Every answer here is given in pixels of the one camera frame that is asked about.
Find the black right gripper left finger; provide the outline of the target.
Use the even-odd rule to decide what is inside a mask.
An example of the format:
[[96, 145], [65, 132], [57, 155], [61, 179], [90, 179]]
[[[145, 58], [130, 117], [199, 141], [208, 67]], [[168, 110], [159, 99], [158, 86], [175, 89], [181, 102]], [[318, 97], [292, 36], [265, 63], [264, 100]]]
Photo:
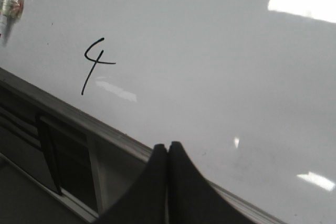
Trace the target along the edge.
[[136, 181], [95, 223], [165, 223], [167, 150], [156, 144]]

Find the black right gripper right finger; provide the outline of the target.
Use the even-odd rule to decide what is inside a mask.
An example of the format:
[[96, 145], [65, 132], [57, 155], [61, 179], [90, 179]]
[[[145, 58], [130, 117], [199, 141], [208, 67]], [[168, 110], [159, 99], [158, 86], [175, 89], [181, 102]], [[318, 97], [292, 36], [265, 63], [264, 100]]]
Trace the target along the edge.
[[253, 223], [215, 191], [177, 141], [169, 148], [167, 178], [170, 223]]

